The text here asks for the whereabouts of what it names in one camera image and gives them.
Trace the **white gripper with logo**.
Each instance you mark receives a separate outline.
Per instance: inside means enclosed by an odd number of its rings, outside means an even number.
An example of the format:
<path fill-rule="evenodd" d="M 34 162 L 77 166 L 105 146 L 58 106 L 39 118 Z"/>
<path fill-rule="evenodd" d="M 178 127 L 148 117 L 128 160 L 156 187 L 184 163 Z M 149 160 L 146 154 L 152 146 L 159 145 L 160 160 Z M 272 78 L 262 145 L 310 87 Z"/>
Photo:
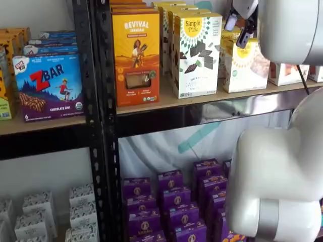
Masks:
<path fill-rule="evenodd" d="M 237 39 L 236 45 L 239 48 L 245 48 L 249 38 L 255 32 L 255 21 L 249 18 L 256 10 L 259 0 L 233 0 L 233 9 L 230 10 L 226 23 L 224 25 L 224 30 L 232 31 L 237 23 L 240 27 L 241 32 Z"/>

